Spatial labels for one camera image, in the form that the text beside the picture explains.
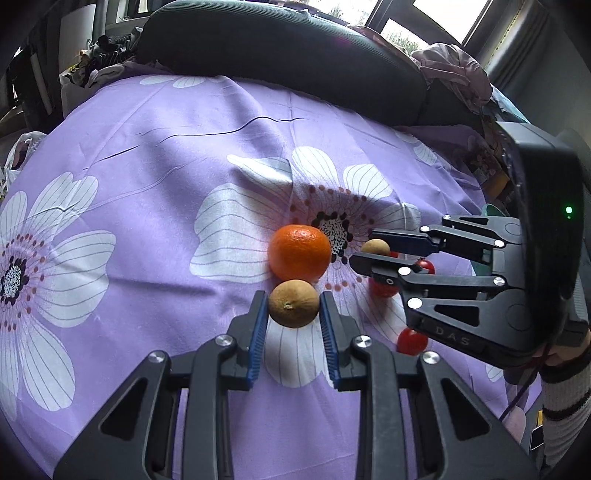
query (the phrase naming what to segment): striped sleeve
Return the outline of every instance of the striped sleeve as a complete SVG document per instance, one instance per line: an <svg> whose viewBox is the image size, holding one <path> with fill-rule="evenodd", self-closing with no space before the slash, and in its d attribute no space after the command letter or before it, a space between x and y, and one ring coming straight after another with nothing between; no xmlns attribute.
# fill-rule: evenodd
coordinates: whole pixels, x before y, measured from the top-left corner
<svg viewBox="0 0 591 480"><path fill-rule="evenodd" d="M544 367L544 451L554 466L573 444L591 413L591 347L572 362Z"/></svg>

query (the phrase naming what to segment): black cushion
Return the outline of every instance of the black cushion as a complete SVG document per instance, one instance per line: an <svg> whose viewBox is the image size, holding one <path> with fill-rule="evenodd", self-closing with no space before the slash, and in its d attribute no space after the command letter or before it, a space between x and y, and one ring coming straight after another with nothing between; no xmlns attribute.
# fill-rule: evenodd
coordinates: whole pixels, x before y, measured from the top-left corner
<svg viewBox="0 0 591 480"><path fill-rule="evenodd" d="M146 22L137 60L283 85L390 126L414 125L427 91L411 65L342 25L238 0L165 5Z"/></svg>

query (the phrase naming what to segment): pile of clothes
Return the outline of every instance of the pile of clothes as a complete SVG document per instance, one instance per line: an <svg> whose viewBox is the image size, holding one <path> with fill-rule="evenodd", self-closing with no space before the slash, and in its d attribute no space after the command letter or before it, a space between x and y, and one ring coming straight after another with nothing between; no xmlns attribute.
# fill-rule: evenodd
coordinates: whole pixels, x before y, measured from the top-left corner
<svg viewBox="0 0 591 480"><path fill-rule="evenodd" d="M97 75L106 67L121 64L135 55L142 28L134 27L127 35L107 37L103 35L89 50L80 50L80 61L62 75L79 87L90 87Z"/></svg>
<svg viewBox="0 0 591 480"><path fill-rule="evenodd" d="M123 75L123 63L135 59L142 28L118 37L103 35L88 50L80 51L80 61L60 75L61 109L64 118L92 97L97 90Z"/></svg>

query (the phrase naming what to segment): flower center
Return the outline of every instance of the flower center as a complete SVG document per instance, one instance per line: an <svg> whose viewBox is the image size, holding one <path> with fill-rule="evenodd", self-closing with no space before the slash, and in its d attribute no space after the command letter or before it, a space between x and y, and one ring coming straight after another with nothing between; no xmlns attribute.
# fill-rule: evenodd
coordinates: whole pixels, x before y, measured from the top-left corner
<svg viewBox="0 0 591 480"><path fill-rule="evenodd" d="M2 280L0 280L2 286L0 288L0 301L4 302L4 305L8 304L8 302L14 305L23 286L29 283L29 277L25 275L26 267L27 260L10 257L8 268L4 272Z"/></svg>
<svg viewBox="0 0 591 480"><path fill-rule="evenodd" d="M340 257L341 262L347 264L348 259L345 256L345 250L353 240L353 234L349 233L347 214L344 212L341 215L338 212L332 212L331 214L318 212L311 225L321 230L328 237L332 250L330 261L334 263L337 257Z"/></svg>

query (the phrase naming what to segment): purple tablecloth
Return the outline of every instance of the purple tablecloth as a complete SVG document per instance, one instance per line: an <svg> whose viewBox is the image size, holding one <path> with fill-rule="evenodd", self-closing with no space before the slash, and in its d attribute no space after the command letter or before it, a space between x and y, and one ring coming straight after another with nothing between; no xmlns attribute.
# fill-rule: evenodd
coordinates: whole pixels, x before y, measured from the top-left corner
<svg viewBox="0 0 591 480"><path fill-rule="evenodd" d="M440 128L456 145L476 135ZM225 77L127 78L71 113L0 215L0 404L33 458L51 473L147 353L194 350L271 291L267 242L286 223L319 219L333 262L316 288L393 346L400 297L371 297L348 258L368 229L417 229L484 203L471 175L412 132ZM430 260L472 274L465 260ZM502 372L430 343L499 415ZM230 397L236 480L352 480L359 397L331 388L318 320L269 321L264 363L253 391Z"/></svg>

